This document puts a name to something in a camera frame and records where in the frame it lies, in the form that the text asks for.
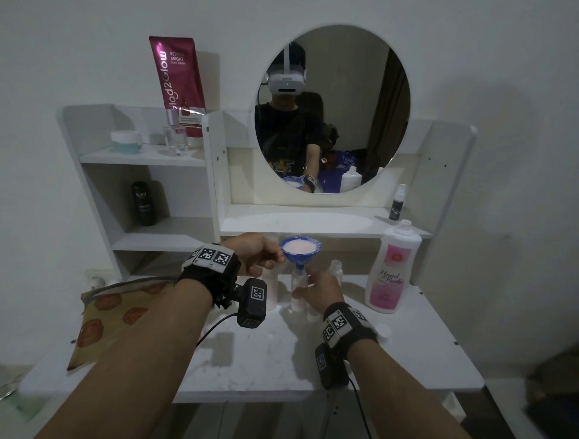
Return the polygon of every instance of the white table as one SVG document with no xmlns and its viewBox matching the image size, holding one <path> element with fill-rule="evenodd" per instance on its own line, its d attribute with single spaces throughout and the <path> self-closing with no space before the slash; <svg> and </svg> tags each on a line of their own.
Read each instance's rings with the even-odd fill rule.
<svg viewBox="0 0 579 439">
<path fill-rule="evenodd" d="M 279 278 L 277 309 L 254 330 L 239 327 L 233 317 L 219 325 L 195 351 L 175 403 L 303 401 L 325 395 L 314 358 L 322 342 L 321 324 L 291 311 L 290 276 Z M 383 347 L 424 387 L 440 392 L 483 387 L 481 375 L 417 287 L 402 297 L 397 313 L 381 314 L 364 305 L 366 279 L 344 276 L 347 302 L 370 322 L 391 328 L 392 337 Z M 206 329 L 230 312 L 212 310 Z M 62 340 L 28 373 L 21 392 L 55 395 L 74 390 L 90 369 L 66 372 L 76 335 Z"/>
</svg>

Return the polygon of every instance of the funnel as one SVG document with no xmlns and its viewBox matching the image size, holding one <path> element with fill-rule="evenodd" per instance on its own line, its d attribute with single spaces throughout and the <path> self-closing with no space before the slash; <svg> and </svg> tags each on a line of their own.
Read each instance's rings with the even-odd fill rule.
<svg viewBox="0 0 579 439">
<path fill-rule="evenodd" d="M 288 251 L 284 248 L 287 243 L 296 240 L 307 241 L 311 244 L 314 244 L 316 249 L 310 251 L 309 253 L 292 253 L 291 251 Z M 280 246 L 287 260 L 293 262 L 298 270 L 303 270 L 303 266 L 310 262 L 312 258 L 316 256 L 322 249 L 322 244 L 317 239 L 308 238 L 306 236 L 291 236 L 280 242 Z"/>
</svg>

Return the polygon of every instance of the white liquid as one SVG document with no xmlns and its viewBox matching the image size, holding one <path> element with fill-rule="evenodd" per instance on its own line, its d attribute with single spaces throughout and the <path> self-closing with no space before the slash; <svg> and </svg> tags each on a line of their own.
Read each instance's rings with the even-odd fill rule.
<svg viewBox="0 0 579 439">
<path fill-rule="evenodd" d="M 316 251 L 318 248 L 313 242 L 303 239 L 294 239 L 284 245 L 284 250 L 295 255 L 305 255 Z"/>
</svg>

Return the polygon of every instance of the black bottle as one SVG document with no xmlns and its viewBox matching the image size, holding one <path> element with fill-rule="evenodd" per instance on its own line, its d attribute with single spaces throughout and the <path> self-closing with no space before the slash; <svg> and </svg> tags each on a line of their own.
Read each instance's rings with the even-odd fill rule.
<svg viewBox="0 0 579 439">
<path fill-rule="evenodd" d="M 144 181 L 136 181 L 131 184 L 131 193 L 133 194 L 139 224 L 143 226 L 154 225 L 156 222 L 155 206 L 149 186 Z"/>
</svg>

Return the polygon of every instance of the black cable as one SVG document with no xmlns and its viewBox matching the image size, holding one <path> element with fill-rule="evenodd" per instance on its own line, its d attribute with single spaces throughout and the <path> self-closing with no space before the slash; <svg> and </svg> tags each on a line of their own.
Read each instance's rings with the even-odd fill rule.
<svg viewBox="0 0 579 439">
<path fill-rule="evenodd" d="M 366 416 L 364 416 L 364 410 L 362 410 L 362 403 L 360 402 L 360 397 L 358 396 L 358 390 L 356 390 L 356 386 L 350 377 L 348 377 L 352 387 L 354 388 L 354 393 L 356 394 L 356 399 L 358 400 L 358 407 L 360 407 L 360 414 L 362 415 L 362 420 L 364 421 L 364 427 L 366 427 L 366 433 L 368 433 L 368 437 L 372 439 L 372 435 L 370 434 L 370 429 L 368 428 L 368 423 L 366 422 Z"/>
<path fill-rule="evenodd" d="M 201 344 L 201 342 L 202 342 L 203 340 L 205 340 L 205 337 L 207 337 L 207 336 L 209 335 L 209 333 L 210 333 L 212 330 L 214 330 L 215 327 L 216 327 L 219 323 L 221 323 L 221 322 L 224 321 L 224 320 L 227 320 L 229 317 L 237 316 L 237 314 L 238 314 L 238 313 L 233 313 L 233 314 L 230 314 L 230 315 L 228 315 L 228 316 L 225 316 L 225 317 L 222 318 L 220 321 L 218 321 L 217 323 L 215 323 L 215 324 L 211 327 L 211 329 L 210 329 L 209 331 L 207 331 L 203 337 L 201 337 L 201 340 L 199 340 L 199 341 L 197 342 L 197 345 L 196 345 L 195 347 L 199 346 L 199 345 Z"/>
</svg>

